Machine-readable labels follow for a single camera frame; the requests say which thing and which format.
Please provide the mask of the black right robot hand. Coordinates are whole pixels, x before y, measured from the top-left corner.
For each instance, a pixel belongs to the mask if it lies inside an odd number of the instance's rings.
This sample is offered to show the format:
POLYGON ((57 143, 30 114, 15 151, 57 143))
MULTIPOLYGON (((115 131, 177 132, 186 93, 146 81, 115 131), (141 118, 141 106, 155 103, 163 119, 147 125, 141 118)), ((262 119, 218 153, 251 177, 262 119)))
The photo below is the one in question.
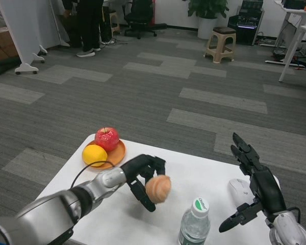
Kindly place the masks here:
POLYGON ((219 232, 226 232, 238 224, 245 225, 257 217, 262 211, 270 221, 275 214, 287 210, 283 194, 271 172, 260 163, 260 157, 255 149, 247 144, 237 133, 233 133, 231 152, 238 162, 241 172, 249 176, 249 188, 254 196, 253 203, 243 203, 235 214, 227 218, 219 227, 219 232))

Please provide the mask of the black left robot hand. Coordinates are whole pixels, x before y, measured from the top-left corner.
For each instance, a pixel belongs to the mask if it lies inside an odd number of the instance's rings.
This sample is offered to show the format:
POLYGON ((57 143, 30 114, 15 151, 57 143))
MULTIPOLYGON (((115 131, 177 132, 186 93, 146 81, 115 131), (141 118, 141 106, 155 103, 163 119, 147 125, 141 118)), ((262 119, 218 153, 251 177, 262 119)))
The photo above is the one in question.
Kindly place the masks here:
POLYGON ((165 177, 165 163, 159 157, 141 154, 121 167, 131 192, 149 212, 154 212, 156 206, 148 195, 148 184, 157 177, 165 177))

